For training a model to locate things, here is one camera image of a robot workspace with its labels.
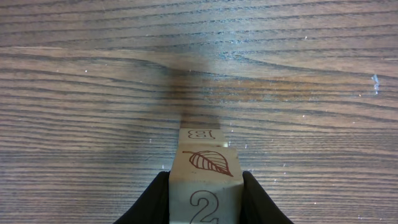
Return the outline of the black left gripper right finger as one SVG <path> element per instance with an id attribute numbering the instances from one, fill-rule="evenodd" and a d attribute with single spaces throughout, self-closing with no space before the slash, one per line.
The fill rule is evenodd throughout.
<path id="1" fill-rule="evenodd" d="M 243 172 L 243 180 L 240 224 L 294 224 L 249 171 Z"/>

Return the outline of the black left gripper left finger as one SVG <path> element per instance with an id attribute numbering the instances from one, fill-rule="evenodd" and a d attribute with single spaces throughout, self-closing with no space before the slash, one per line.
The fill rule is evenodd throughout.
<path id="1" fill-rule="evenodd" d="M 159 172 L 114 224 L 169 224 L 169 175 L 170 172 Z"/>

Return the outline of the wooden leaf number two block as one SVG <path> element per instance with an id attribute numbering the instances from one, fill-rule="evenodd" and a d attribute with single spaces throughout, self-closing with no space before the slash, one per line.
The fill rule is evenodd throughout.
<path id="1" fill-rule="evenodd" d="M 181 146 L 169 175 L 169 222 L 238 223 L 243 187 L 234 148 Z"/>

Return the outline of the wooden B block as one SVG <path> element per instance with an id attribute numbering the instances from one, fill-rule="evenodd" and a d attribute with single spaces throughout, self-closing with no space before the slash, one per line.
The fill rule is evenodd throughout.
<path id="1" fill-rule="evenodd" d="M 182 128 L 179 131 L 178 144 L 198 144 L 206 146 L 228 147 L 228 141 L 220 129 Z"/>

